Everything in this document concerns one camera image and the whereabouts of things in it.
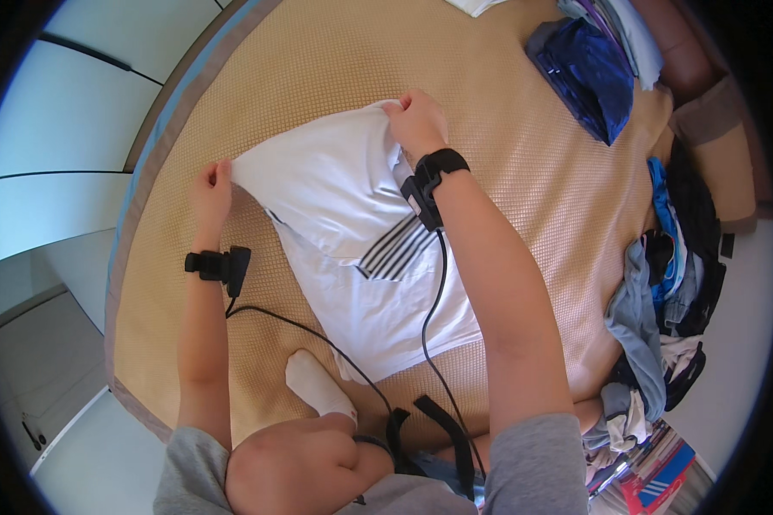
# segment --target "white sock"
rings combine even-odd
[[[289,356],[286,365],[286,386],[322,417],[327,413],[343,413],[358,427],[358,412],[350,397],[340,389],[330,373],[305,348]]]

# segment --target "tan woven bed mat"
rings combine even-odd
[[[283,0],[249,28],[176,142],[164,144],[165,162],[150,156],[146,168],[154,167],[156,178],[144,171],[137,186],[143,212],[130,207],[126,214],[107,306],[107,355],[124,406],[164,439],[175,426],[183,261],[195,226],[187,189],[200,168],[314,118],[397,98],[412,87],[441,102],[452,146],[535,255],[575,400],[596,395],[621,351],[604,328],[603,311],[621,281],[625,248],[650,220],[645,162],[669,152],[672,102],[661,91],[636,88],[632,116],[616,143],[608,148],[594,141],[523,51],[539,23],[560,16],[552,0],[513,0],[477,19],[443,0]],[[237,306],[252,303],[320,329],[270,222],[237,187],[222,240],[224,249],[229,245],[253,250]],[[314,415],[285,386],[283,370],[292,352],[308,348],[337,377],[327,346],[253,312],[227,325],[233,441]],[[435,361],[471,431],[486,432],[482,344]],[[374,392],[351,382],[341,386],[360,411],[361,430],[382,433],[387,414]],[[412,406],[426,393],[451,410],[426,364],[379,386],[393,407],[413,413],[402,432],[408,448],[447,442]]]

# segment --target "hand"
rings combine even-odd
[[[447,146],[447,119],[433,97],[411,89],[399,101],[400,106],[389,102],[382,108],[389,116],[392,136],[413,158],[421,159]]]
[[[231,161],[221,159],[207,164],[192,183],[189,201],[198,223],[197,239],[203,238],[208,246],[220,242],[223,223],[231,207]],[[216,248],[204,250],[216,251]]]

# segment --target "black wrist strap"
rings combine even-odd
[[[428,203],[435,203],[433,190],[441,184],[441,174],[453,173],[456,170],[470,171],[470,167],[461,154],[451,148],[442,148],[418,160],[415,176],[418,177],[419,184],[423,185],[421,190]]]
[[[243,288],[243,279],[247,275],[252,251],[242,246],[232,246],[228,252],[218,254],[202,251],[200,254],[186,254],[184,270],[197,272],[204,281],[220,281],[227,285],[230,298],[237,298]]]
[[[461,154],[451,148],[442,148],[422,157],[415,167],[414,175],[407,177],[401,186],[404,199],[427,231],[433,232],[443,227],[441,214],[433,199],[433,190],[441,184],[442,173],[456,170],[470,171],[470,167]]]
[[[204,281],[229,282],[229,253],[202,251],[200,254],[190,252],[186,254],[184,270],[198,272]]]

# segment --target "leg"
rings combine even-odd
[[[587,433],[593,426],[595,426],[598,419],[601,417],[601,413],[604,408],[601,403],[601,399],[596,397],[595,399],[582,400],[576,402],[573,405],[575,416],[578,417],[578,423],[581,429],[581,434]],[[481,461],[484,463],[484,470],[490,471],[490,436],[488,434],[482,434],[482,436],[474,438],[475,447],[478,448],[478,453],[481,455]],[[442,451],[435,453],[435,456],[455,462],[455,448],[446,448]],[[478,469],[478,460],[473,456],[472,463],[476,469]]]
[[[321,416],[265,427],[232,452],[226,494],[237,515],[329,514],[393,471],[383,449],[353,441],[352,403],[307,351],[290,357],[287,384]]]

